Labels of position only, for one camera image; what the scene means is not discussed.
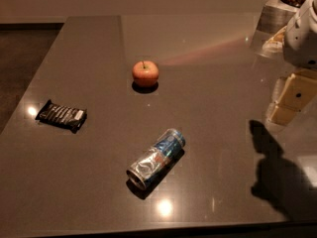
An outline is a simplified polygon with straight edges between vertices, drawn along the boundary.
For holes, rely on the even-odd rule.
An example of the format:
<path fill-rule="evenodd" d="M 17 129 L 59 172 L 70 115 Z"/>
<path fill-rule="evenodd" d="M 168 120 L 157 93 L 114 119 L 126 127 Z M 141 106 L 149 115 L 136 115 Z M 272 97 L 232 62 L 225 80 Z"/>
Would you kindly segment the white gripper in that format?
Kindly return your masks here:
<path fill-rule="evenodd" d="M 306 0 L 286 26 L 284 59 L 299 68 L 280 77 L 266 119 L 286 126 L 317 95 L 317 0 Z"/>

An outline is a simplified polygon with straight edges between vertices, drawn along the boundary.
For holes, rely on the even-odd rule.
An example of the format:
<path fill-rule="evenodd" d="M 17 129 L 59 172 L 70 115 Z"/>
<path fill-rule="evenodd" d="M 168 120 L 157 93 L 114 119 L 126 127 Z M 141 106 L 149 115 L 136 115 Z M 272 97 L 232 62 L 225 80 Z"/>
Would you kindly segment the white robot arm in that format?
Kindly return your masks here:
<path fill-rule="evenodd" d="M 317 94 L 317 0 L 306 0 L 263 50 L 283 53 L 295 67 L 276 82 L 266 114 L 269 122 L 286 126 Z"/>

